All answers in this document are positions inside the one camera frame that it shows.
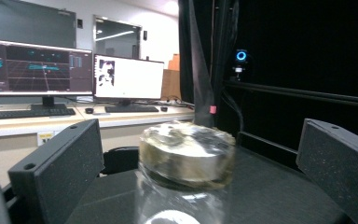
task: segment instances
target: computer mouse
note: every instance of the computer mouse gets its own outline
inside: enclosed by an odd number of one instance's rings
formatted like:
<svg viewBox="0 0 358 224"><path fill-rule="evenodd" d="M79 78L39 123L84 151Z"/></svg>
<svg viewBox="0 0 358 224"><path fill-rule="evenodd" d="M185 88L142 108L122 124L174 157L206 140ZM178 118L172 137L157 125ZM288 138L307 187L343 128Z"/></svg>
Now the computer mouse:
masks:
<svg viewBox="0 0 358 224"><path fill-rule="evenodd" d="M86 114L92 114L92 113L94 113L94 108L86 108L85 111L86 111Z"/></svg>

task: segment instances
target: blue light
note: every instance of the blue light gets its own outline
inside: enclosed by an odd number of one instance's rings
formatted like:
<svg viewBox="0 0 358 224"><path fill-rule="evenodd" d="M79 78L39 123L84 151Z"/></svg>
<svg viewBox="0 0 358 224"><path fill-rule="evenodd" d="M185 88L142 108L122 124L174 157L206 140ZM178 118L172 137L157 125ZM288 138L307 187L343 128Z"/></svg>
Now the blue light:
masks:
<svg viewBox="0 0 358 224"><path fill-rule="evenodd" d="M245 61L246 60L246 52L240 51L237 53L237 60L238 61Z"/></svg>

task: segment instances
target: office chair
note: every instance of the office chair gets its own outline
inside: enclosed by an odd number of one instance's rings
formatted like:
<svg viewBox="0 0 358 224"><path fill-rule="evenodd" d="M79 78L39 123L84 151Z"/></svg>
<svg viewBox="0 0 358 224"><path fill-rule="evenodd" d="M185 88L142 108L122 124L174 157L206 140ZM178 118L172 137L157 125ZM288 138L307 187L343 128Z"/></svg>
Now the office chair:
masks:
<svg viewBox="0 0 358 224"><path fill-rule="evenodd" d="M103 175L112 175L138 168L139 147L116 147L103 154Z"/></svg>

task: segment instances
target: black table surface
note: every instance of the black table surface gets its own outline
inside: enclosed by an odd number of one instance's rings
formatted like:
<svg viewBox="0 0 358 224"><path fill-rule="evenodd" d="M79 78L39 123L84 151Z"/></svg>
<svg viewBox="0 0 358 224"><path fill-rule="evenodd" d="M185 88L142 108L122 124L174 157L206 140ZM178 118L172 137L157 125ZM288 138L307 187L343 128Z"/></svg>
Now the black table surface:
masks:
<svg viewBox="0 0 358 224"><path fill-rule="evenodd" d="M140 220L145 219L145 210L147 214L157 213L158 207L164 210L168 209L167 204L172 204L165 198L172 196L169 189L171 194L165 194L161 192L163 187L151 187L149 191L156 190L157 193L148 192L145 195L142 186L145 183L142 185L136 170L98 177L66 223L144 223ZM204 193L214 195L209 205L195 203L185 211L188 214L198 213L199 216L218 216L213 221L212 218L205 218L208 223L315 224L344 223L348 219L302 173L241 147L236 151L232 182L220 191L205 190Z"/></svg>

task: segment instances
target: wall outlet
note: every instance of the wall outlet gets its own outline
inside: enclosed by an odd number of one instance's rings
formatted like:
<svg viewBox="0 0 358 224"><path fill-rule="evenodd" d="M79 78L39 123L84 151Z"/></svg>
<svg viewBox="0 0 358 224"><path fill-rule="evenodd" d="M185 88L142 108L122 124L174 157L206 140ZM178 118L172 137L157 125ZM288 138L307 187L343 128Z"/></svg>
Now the wall outlet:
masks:
<svg viewBox="0 0 358 224"><path fill-rule="evenodd" d="M48 140L54 137L54 132L38 133L37 134L37 145L40 147L45 144Z"/></svg>

